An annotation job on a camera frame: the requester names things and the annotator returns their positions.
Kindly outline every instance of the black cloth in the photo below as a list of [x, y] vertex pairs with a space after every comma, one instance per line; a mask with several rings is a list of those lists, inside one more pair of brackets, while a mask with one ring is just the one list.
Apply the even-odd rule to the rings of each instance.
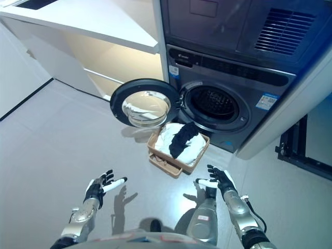
[[172, 157], [177, 158], [183, 150], [188, 147], [188, 145], [186, 145], [187, 141], [196, 135], [198, 135], [198, 128], [194, 122], [185, 124], [174, 136], [170, 144], [169, 149]]

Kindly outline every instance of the robot forearm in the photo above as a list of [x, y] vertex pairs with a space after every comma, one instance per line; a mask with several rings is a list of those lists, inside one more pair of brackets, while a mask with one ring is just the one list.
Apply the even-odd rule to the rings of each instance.
[[89, 233], [94, 229], [95, 215], [99, 207], [99, 200], [87, 199], [82, 207], [73, 210], [69, 224], [63, 229], [61, 238], [51, 249], [65, 248], [88, 239]]
[[224, 201], [229, 210], [230, 219], [245, 249], [276, 249], [251, 215], [250, 209], [234, 189], [224, 192]]

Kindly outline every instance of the white wall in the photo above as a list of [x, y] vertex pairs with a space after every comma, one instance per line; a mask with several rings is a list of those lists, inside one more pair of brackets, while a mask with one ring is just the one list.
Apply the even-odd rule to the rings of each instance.
[[241, 146], [237, 157], [247, 160], [315, 108], [332, 92], [332, 45], [289, 93], [251, 138]]
[[51, 76], [0, 23], [0, 117], [19, 104]]

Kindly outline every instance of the front-loading washing machine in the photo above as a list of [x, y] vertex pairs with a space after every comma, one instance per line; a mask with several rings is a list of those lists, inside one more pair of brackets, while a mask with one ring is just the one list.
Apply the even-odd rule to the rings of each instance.
[[295, 78], [167, 45], [170, 84], [137, 79], [113, 93], [110, 107], [136, 127], [194, 122], [210, 142], [235, 152]]

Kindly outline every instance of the washing machine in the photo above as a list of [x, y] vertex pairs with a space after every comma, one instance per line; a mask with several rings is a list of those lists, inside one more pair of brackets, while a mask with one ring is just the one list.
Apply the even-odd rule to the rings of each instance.
[[194, 122], [235, 152], [332, 39], [332, 1], [161, 0], [170, 82], [120, 86], [110, 107], [136, 127]]
[[114, 116], [135, 127], [194, 122], [210, 143], [235, 152], [295, 78], [167, 45], [170, 83], [137, 79], [116, 89]]

